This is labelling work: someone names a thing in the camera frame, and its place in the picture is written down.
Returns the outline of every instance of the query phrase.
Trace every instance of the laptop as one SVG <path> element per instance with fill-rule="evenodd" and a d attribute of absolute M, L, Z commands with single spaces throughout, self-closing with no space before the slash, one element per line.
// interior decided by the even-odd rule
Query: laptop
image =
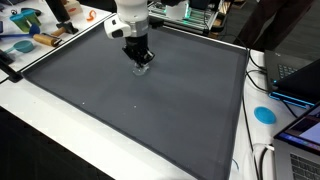
<path fill-rule="evenodd" d="M 320 180 L 320 104 L 274 137 L 278 180 Z"/>
<path fill-rule="evenodd" d="M 320 60 L 310 61 L 266 51 L 269 96 L 302 108 L 320 101 Z"/>

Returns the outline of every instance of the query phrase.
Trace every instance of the blue disc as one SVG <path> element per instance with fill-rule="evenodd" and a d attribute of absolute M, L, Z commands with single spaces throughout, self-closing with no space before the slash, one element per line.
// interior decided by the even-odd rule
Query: blue disc
<path fill-rule="evenodd" d="M 256 107 L 254 109 L 254 115 L 260 122 L 264 124 L 273 124 L 276 122 L 276 116 L 270 109 L 266 107 Z"/>

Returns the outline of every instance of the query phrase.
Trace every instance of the gray fabric surface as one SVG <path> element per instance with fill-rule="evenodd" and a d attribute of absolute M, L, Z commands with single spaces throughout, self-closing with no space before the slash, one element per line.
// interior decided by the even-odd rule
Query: gray fabric surface
<path fill-rule="evenodd" d="M 23 75 L 191 175 L 228 179 L 245 51 L 150 30 L 156 57 L 148 73 L 137 77 L 124 44 L 123 38 L 108 39 L 100 25 Z"/>

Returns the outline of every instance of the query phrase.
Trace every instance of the person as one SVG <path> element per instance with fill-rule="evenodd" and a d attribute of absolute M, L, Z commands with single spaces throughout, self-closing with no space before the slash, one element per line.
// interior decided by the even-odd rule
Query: person
<path fill-rule="evenodd" d="M 308 12 L 313 2 L 314 0 L 260 0 L 234 44 L 243 46 L 242 41 L 251 49 L 274 51 Z M 271 24 L 259 37 L 265 22 L 274 15 Z"/>

